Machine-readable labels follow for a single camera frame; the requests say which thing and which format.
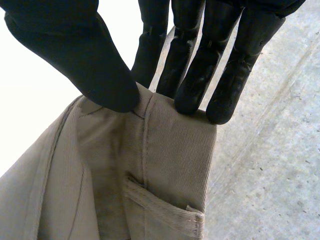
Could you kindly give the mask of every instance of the gloved hand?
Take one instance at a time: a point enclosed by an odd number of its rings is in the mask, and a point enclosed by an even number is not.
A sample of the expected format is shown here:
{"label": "gloved hand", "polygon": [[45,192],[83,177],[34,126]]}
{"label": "gloved hand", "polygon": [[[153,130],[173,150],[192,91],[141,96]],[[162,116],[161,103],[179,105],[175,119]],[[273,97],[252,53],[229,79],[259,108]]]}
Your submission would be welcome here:
{"label": "gloved hand", "polygon": [[[175,32],[156,92],[174,99],[178,112],[188,115],[195,113],[232,30],[240,19],[233,50],[206,109],[206,115],[212,123],[227,123],[263,47],[285,22],[285,17],[295,12],[304,2],[305,0],[172,0]],[[145,27],[131,71],[134,79],[148,88],[164,44],[169,1],[139,0],[139,6]],[[204,8],[202,38],[187,71]]]}
{"label": "gloved hand", "polygon": [[98,0],[0,0],[12,35],[98,105],[129,112],[137,84],[97,13]]}

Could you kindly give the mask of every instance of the pocket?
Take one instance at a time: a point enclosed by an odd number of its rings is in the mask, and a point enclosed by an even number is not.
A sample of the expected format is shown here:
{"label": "pocket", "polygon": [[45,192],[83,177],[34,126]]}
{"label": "pocket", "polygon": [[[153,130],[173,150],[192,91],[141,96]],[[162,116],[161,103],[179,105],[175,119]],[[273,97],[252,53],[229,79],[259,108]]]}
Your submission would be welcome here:
{"label": "pocket", "polygon": [[199,210],[173,206],[130,176],[124,180],[123,195],[132,240],[202,239],[205,215]]}

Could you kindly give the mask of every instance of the gray concrete surface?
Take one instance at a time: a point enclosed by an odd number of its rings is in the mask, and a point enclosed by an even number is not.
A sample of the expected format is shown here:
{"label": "gray concrete surface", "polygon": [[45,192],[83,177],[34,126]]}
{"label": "gray concrete surface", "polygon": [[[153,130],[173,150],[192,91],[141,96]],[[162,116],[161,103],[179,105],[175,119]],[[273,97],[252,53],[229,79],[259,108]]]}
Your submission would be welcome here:
{"label": "gray concrete surface", "polygon": [[[237,27],[200,106],[203,110],[236,32]],[[320,1],[307,0],[265,46],[233,118],[218,127],[205,239],[320,239],[319,32]]]}

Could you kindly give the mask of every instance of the glove finger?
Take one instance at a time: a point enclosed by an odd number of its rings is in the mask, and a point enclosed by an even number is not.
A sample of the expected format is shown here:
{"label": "glove finger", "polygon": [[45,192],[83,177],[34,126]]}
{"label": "glove finger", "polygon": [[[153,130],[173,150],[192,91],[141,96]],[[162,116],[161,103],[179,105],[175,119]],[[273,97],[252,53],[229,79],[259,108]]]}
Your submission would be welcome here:
{"label": "glove finger", "polygon": [[156,92],[174,98],[196,45],[204,0],[172,0],[174,37]]}
{"label": "glove finger", "polygon": [[284,22],[274,13],[244,9],[233,50],[206,109],[212,123],[221,125],[231,119],[263,47]]}
{"label": "glove finger", "polygon": [[174,99],[179,113],[191,115],[198,110],[242,10],[226,2],[206,1],[200,45]]}
{"label": "glove finger", "polygon": [[8,13],[5,21],[21,44],[65,75],[94,103],[121,113],[138,104],[138,87],[99,14],[94,27],[73,36],[21,30]]}
{"label": "glove finger", "polygon": [[169,0],[139,0],[143,33],[131,69],[133,79],[149,88],[164,46],[169,17]]}

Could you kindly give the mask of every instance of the khaki pants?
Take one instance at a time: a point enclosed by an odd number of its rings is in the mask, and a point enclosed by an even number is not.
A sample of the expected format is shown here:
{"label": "khaki pants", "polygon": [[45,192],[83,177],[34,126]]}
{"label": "khaki pants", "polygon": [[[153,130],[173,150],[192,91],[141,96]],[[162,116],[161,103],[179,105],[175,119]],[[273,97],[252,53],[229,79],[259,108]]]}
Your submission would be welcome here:
{"label": "khaki pants", "polygon": [[216,126],[138,85],[117,113],[78,97],[0,178],[1,240],[195,240]]}

